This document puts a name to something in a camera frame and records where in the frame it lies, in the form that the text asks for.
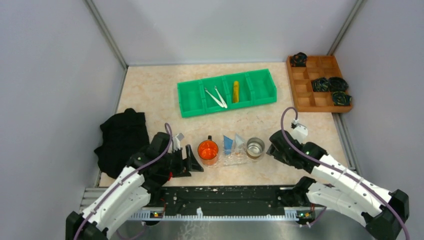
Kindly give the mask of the orange plastic mug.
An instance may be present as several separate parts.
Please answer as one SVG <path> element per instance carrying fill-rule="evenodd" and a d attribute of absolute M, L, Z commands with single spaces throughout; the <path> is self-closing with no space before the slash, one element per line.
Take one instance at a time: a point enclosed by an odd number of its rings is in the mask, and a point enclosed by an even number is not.
<path fill-rule="evenodd" d="M 210 167 L 218 162 L 219 146 L 213 141 L 211 135 L 208 135 L 206 140 L 203 140 L 197 147 L 197 154 L 201 162 Z"/>

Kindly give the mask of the clear textured plastic tray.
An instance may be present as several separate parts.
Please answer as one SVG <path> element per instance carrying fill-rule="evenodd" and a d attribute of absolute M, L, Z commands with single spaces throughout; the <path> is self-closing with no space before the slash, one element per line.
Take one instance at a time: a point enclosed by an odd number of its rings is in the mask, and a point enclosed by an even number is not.
<path fill-rule="evenodd" d="M 252 164 L 262 160 L 265 153 L 263 153 L 262 158 L 260 160 L 253 160 L 249 158 L 246 154 L 246 146 L 245 144 L 245 152 L 243 154 L 235 154 L 234 146 L 232 146 L 232 153 L 230 155 L 224 154 L 224 145 L 219 145 L 219 153 L 218 153 L 218 161 L 215 165 L 209 166 L 209 168 L 221 168 L 221 167 L 229 167 L 229 166 L 238 166 L 245 164 Z"/>

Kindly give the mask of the steel cup orange sleeve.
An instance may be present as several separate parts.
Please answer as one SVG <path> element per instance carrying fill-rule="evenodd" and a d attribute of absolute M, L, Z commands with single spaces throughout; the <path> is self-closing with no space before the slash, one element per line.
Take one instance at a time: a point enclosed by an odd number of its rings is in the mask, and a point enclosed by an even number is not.
<path fill-rule="evenodd" d="M 265 152 L 265 143 L 258 137 L 248 139 L 246 143 L 246 155 L 254 161 L 259 161 Z"/>

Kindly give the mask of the white toothpaste tube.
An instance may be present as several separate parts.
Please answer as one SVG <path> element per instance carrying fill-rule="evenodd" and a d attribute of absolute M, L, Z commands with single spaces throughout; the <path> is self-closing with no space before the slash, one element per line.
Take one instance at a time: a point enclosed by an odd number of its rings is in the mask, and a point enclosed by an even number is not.
<path fill-rule="evenodd" d="M 238 133 L 236 133 L 234 136 L 234 146 L 233 146 L 234 153 L 236 155 L 243 154 L 246 151 L 245 145 L 246 145 L 245 140 Z"/>

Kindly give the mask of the blue toothpaste tube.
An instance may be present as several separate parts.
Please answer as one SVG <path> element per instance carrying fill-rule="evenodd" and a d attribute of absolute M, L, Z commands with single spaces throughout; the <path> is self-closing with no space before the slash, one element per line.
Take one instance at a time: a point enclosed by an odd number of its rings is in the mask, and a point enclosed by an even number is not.
<path fill-rule="evenodd" d="M 234 140 L 231 139 L 230 137 L 224 135 L 223 136 L 223 152 L 225 155 L 230 155 L 232 153 L 233 150 L 233 144 L 234 144 Z"/>

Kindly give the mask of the green compartment bin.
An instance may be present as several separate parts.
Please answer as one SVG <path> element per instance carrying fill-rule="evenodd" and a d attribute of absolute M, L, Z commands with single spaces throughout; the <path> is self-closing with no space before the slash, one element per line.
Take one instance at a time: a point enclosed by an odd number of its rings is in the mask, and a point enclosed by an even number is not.
<path fill-rule="evenodd" d="M 233 83 L 239 81 L 239 102 L 233 103 Z M 222 108 L 205 92 L 205 88 L 218 100 L 218 91 L 228 108 Z M 277 101 L 277 88 L 268 69 L 252 70 L 177 84 L 178 103 L 183 118 L 255 107 Z"/>

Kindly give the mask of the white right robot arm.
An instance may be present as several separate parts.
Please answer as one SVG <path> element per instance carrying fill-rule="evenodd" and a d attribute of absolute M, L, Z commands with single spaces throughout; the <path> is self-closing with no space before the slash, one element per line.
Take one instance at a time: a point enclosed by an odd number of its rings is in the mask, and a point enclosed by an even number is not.
<path fill-rule="evenodd" d="M 299 143 L 287 131 L 278 130 L 269 140 L 268 155 L 312 175 L 302 177 L 296 184 L 310 203 L 355 220 L 377 240 L 395 240 L 399 236 L 410 215 L 407 193 L 373 184 L 340 164 L 319 145 Z M 325 179 L 329 186 L 314 177 Z"/>

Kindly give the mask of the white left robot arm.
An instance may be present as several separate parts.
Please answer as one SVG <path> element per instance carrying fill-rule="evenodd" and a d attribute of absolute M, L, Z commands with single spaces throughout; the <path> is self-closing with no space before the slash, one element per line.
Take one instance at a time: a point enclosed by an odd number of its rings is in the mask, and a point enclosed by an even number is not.
<path fill-rule="evenodd" d="M 67 240 L 109 240 L 131 215 L 158 199 L 171 178 L 203 172 L 191 146 L 173 147 L 169 133 L 158 132 L 151 143 L 133 154 L 115 181 L 81 213 L 71 212 L 65 221 Z"/>

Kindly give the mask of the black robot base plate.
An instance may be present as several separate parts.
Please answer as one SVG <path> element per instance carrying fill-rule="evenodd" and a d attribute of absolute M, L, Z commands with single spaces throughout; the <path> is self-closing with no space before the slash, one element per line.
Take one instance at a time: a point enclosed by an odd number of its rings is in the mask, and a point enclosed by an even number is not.
<path fill-rule="evenodd" d="M 158 221 L 313 221 L 318 208 L 289 185 L 162 187 L 130 218 Z"/>

